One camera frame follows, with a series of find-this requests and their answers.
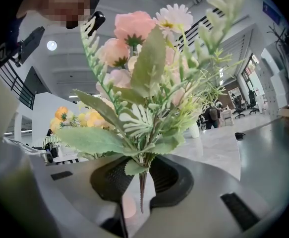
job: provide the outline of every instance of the white column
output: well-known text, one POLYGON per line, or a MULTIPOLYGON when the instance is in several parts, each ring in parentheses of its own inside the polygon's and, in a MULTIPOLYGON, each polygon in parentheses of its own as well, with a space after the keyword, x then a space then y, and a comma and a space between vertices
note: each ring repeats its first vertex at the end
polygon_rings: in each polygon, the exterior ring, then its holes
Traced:
POLYGON ((14 140, 21 142, 21 129, 22 129, 22 114, 15 113, 14 118, 14 140))

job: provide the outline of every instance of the white daisy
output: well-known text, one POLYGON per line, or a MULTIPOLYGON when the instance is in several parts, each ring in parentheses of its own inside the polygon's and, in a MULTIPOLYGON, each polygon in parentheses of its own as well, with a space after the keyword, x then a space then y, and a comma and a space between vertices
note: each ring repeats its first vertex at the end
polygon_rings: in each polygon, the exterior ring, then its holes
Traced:
POLYGON ((162 8, 160 13, 156 13, 154 20, 165 30, 169 29, 176 33, 181 33, 181 28, 187 31, 193 24, 193 16, 187 11, 188 8, 183 4, 180 7, 178 7, 177 3, 174 4, 174 7, 167 5, 167 9, 162 8))

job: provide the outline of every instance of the office chair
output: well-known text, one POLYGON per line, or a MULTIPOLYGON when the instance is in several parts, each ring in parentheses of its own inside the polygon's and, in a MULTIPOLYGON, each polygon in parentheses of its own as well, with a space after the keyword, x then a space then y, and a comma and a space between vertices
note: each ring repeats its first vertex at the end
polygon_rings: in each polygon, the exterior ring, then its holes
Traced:
POLYGON ((256 101, 255 101, 255 95, 253 91, 249 91, 249 99, 250 99, 250 105, 249 107, 252 108, 252 110, 250 111, 249 115, 254 112, 255 114, 257 113, 256 109, 255 109, 255 105, 256 105, 256 101))
POLYGON ((235 98, 234 99, 234 105, 235 105, 235 110, 238 113, 238 115, 235 117, 235 119, 240 118, 241 116, 245 116, 245 114, 241 113, 243 111, 242 105, 241 105, 241 98, 235 98))

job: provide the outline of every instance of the ceiling light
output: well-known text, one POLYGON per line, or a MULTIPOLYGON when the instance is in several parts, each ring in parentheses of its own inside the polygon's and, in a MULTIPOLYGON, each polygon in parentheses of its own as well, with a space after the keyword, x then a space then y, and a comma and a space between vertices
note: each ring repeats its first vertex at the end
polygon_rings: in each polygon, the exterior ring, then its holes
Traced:
POLYGON ((47 42, 47 48, 53 51, 57 48, 57 43, 55 41, 49 41, 47 42))

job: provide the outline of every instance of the railing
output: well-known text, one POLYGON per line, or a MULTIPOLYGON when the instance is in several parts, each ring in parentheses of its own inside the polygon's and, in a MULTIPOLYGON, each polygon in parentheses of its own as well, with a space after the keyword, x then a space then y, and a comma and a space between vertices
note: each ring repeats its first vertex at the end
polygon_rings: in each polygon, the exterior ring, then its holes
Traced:
POLYGON ((9 61, 0 68, 0 76, 9 86, 11 91, 17 96, 20 102, 30 109, 33 109, 35 95, 24 84, 9 61))
MULTIPOLYGON (((214 13, 216 13, 219 17, 224 16, 224 13, 219 10, 218 8, 215 8, 213 10, 214 13)), ((213 26, 211 25, 211 23, 209 22, 209 20, 207 19, 206 16, 204 16, 203 18, 201 18, 200 20, 198 20, 195 24, 192 25, 192 27, 187 30, 185 32, 185 36, 188 42, 188 45, 192 45, 194 43, 195 37, 198 35, 198 24, 200 22, 203 22, 203 24, 209 29, 211 30, 213 28, 213 26)), ((180 42, 179 44, 179 49, 182 50, 184 43, 183 43, 183 36, 180 36, 178 41, 180 42)))

